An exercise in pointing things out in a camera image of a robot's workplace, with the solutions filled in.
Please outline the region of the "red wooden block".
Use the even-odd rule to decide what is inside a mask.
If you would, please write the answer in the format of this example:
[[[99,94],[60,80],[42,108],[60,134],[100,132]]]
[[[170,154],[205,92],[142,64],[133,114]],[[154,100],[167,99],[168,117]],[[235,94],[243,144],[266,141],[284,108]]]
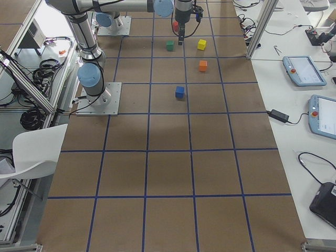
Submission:
[[[174,21],[173,22],[173,30],[175,31],[175,32],[178,32],[178,29],[179,29],[179,25],[178,25],[179,23],[177,22],[177,21]]]

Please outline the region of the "green wooden block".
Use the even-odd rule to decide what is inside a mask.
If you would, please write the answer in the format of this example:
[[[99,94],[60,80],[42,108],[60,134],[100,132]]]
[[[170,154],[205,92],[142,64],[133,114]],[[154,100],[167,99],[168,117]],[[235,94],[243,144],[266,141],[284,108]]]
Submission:
[[[174,50],[174,41],[173,40],[166,41],[166,50],[167,51],[173,51]]]

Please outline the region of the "yellow wooden block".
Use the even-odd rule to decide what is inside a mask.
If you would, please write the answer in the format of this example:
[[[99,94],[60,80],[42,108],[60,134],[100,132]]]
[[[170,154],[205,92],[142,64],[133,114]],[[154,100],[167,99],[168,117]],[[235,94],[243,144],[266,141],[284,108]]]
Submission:
[[[206,46],[207,46],[207,41],[204,40],[204,39],[200,39],[198,41],[198,43],[197,43],[197,49],[198,50],[202,50],[203,51],[203,50],[205,50]]]

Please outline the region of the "orange wooden block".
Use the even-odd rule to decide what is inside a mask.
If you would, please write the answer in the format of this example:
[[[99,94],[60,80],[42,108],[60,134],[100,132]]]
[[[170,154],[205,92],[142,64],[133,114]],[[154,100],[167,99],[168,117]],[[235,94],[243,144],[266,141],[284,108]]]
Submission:
[[[206,72],[208,69],[208,61],[207,60],[200,60],[198,64],[198,70],[200,72]]]

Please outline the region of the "blue wooden block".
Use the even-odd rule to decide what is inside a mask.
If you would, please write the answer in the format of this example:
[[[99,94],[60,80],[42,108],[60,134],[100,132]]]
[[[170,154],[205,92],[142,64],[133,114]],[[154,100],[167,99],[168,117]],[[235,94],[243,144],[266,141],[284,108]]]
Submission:
[[[178,99],[183,99],[185,95],[185,88],[182,86],[177,86],[175,89],[175,97]]]

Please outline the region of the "upper teach pendant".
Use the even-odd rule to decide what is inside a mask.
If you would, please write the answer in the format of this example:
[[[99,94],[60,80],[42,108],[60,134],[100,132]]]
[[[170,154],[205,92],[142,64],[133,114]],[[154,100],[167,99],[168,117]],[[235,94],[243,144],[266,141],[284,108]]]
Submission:
[[[284,56],[282,64],[288,77],[296,86],[310,87],[327,84],[310,56]]]

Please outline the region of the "teach pendant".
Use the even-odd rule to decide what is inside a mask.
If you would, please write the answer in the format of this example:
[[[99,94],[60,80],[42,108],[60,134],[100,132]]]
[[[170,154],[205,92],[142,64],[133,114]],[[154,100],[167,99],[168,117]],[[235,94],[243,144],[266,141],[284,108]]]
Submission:
[[[335,139],[335,99],[312,95],[308,118],[312,133]]]
[[[296,86],[310,87],[327,84],[310,56],[284,56],[282,64],[288,77]]]

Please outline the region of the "black power adapter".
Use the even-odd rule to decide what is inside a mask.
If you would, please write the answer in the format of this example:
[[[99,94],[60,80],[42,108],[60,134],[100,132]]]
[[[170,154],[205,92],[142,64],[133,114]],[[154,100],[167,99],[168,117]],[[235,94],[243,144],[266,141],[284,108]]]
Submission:
[[[280,122],[286,123],[289,120],[289,116],[287,114],[284,114],[278,110],[272,109],[267,110],[267,114],[269,117],[274,118]]]

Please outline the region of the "grey electronics box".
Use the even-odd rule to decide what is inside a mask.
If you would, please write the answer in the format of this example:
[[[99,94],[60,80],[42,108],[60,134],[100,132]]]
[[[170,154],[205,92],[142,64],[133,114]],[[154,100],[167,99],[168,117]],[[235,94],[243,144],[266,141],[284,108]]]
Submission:
[[[18,49],[33,49],[41,56],[45,49],[46,36],[35,19],[31,22],[26,34],[21,40]]]

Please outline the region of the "lower teach pendant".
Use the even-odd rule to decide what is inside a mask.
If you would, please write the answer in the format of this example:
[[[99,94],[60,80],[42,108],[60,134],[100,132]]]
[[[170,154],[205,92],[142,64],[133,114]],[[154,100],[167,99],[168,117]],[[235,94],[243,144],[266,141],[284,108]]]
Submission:
[[[312,133],[335,139],[335,99],[312,95],[308,118]]]

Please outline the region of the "white chair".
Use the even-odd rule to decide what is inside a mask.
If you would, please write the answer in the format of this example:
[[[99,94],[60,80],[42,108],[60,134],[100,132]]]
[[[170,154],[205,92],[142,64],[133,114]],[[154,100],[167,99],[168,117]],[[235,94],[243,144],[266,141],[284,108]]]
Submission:
[[[15,172],[2,174],[1,179],[37,179],[54,174],[67,126],[17,135],[12,144]]]

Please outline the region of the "black laptop bag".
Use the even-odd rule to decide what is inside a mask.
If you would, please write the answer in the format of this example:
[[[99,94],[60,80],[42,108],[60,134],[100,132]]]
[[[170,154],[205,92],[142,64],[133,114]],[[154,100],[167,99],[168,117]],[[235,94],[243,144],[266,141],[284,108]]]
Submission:
[[[313,198],[309,209],[335,228],[335,184],[323,183]]]

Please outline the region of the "aluminium frame post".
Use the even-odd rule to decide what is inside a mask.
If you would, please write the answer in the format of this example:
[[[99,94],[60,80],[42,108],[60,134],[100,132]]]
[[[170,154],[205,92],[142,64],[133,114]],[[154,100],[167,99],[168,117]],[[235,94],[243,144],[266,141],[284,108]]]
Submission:
[[[260,42],[260,39],[267,27],[267,24],[277,4],[278,4],[278,0],[265,0],[264,1],[261,11],[259,13],[259,16],[257,18],[257,27],[255,30],[255,33],[253,34],[252,39],[247,48],[247,52],[246,52],[247,59],[252,59],[252,56],[255,50],[257,49],[257,45]]]

